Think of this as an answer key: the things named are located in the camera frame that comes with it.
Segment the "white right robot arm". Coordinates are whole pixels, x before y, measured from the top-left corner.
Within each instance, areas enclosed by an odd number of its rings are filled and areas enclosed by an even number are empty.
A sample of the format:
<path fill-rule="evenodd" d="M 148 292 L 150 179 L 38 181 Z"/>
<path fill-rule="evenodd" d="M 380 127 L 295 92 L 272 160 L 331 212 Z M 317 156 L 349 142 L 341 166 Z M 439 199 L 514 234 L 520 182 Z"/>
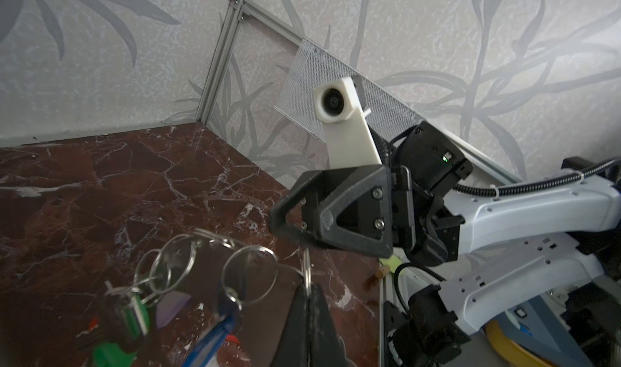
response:
<path fill-rule="evenodd" d="M 498 259 L 401 297 L 387 321 L 394 366 L 450 362 L 499 314 L 557 286 L 613 281 L 620 265 L 620 161 L 564 162 L 564 174 L 499 188 L 463 184 L 472 164 L 427 122 L 386 141 L 366 124 L 338 129 L 336 167 L 304 173 L 269 215 L 298 245 L 387 258 L 430 272 L 500 243 Z"/>

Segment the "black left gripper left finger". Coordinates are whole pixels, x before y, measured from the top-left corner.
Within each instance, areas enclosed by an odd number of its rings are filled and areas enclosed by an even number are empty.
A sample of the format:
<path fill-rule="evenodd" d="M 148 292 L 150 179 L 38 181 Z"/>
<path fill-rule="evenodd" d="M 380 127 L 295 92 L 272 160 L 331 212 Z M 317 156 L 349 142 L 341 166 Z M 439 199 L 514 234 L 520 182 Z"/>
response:
<path fill-rule="evenodd" d="M 306 367 L 310 362 L 310 296 L 305 286 L 294 294 L 271 367 Z"/>

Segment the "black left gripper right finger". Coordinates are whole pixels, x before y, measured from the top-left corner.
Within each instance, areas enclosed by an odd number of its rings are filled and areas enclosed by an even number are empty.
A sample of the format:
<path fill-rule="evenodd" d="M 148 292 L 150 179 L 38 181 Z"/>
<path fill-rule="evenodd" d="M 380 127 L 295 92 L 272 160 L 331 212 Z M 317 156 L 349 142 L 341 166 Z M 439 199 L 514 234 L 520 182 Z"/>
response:
<path fill-rule="evenodd" d="M 308 313 L 308 365 L 346 367 L 349 365 L 341 340 L 320 285 L 310 286 Z"/>

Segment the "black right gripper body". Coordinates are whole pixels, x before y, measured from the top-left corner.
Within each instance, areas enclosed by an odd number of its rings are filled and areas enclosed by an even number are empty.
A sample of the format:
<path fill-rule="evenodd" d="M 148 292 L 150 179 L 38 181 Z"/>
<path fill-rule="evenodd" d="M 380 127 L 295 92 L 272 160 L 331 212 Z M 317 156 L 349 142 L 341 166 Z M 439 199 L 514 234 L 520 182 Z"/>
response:
<path fill-rule="evenodd" d="M 463 216 L 444 199 L 422 189 L 405 166 L 391 168 L 393 244 L 409 261 L 426 267 L 456 261 Z"/>

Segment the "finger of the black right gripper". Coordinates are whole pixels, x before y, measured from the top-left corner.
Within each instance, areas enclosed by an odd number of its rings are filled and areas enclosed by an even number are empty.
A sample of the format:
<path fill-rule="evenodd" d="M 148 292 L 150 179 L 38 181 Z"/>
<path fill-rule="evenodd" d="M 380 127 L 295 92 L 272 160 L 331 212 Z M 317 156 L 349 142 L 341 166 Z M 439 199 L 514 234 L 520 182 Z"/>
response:
<path fill-rule="evenodd" d="M 270 232 L 300 246 L 388 258 L 391 189 L 386 165 L 307 171 L 270 210 Z"/>

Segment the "bunch of coloured keys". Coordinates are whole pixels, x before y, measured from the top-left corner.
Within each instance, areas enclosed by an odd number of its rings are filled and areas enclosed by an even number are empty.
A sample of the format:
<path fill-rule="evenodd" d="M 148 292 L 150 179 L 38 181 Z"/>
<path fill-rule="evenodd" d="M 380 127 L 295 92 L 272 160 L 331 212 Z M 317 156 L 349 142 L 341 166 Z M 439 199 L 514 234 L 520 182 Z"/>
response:
<path fill-rule="evenodd" d="M 207 366 L 241 321 L 243 304 L 227 286 L 181 286 L 162 293 L 152 290 L 147 297 L 142 297 L 137 286 L 110 288 L 90 328 L 76 336 L 77 348 L 90 354 L 90 366 L 131 366 L 134 362 L 168 366 L 159 331 L 191 300 L 211 304 L 216 323 L 199 336 L 183 365 Z"/>

